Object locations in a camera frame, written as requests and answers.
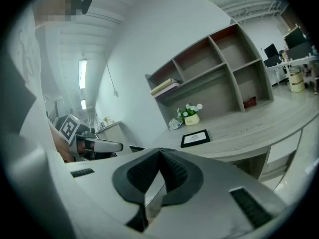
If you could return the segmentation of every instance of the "ceiling light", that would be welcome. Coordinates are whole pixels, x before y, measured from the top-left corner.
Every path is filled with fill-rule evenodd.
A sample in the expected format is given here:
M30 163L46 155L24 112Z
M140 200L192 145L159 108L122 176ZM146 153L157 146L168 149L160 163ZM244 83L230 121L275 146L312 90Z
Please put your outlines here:
M85 110L86 109L86 103L85 103L85 100L81 100L81 106L82 106L82 109Z
M85 88L86 60L79 61L79 85L80 89Z

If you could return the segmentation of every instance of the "book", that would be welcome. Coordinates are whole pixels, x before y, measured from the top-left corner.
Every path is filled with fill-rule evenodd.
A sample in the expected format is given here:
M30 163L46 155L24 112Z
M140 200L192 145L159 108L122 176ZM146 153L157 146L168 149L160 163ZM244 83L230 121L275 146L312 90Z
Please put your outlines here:
M164 81L163 83L159 84L157 87L155 87L151 90L151 95L155 95L157 92L161 91L162 89L166 88L167 86L169 86L173 83L177 83L177 80L170 78L170 79Z
M177 82L174 82L173 84L170 84L169 86L167 86L166 88L162 89L161 91L157 92L156 94L153 95L153 98L156 98L158 96L160 96L161 94L169 91L169 90L173 90L175 88L177 88L180 84Z

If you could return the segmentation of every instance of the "person's arm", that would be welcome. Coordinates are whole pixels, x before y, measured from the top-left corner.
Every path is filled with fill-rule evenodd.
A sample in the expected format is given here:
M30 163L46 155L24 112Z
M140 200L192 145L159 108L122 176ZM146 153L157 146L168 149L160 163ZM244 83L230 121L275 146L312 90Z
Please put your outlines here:
M74 158L71 155L69 144L67 141L60 135L59 131L52 125L51 121L48 120L51 134L53 137L54 145L56 150L60 153L63 160L66 162L73 162Z

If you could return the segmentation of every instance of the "picture frame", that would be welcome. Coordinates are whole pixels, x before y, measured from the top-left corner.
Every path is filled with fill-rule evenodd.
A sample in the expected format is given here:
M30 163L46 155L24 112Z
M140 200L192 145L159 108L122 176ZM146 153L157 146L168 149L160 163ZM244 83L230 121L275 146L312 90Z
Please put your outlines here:
M210 142L210 138L208 136L208 132L206 129L190 134L183 135L180 147L186 148L195 146L198 144L203 144L206 142Z

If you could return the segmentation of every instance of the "person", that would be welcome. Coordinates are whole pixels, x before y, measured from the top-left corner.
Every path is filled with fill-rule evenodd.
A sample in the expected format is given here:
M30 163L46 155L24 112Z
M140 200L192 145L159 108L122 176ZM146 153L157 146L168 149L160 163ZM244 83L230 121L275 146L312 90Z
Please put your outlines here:
M16 20L7 39L11 60L35 96L20 135L36 140L44 150L56 149L65 162L74 161L67 142L46 116L42 86L41 58L35 31L53 21L69 21L70 16L85 14L92 0L35 0Z

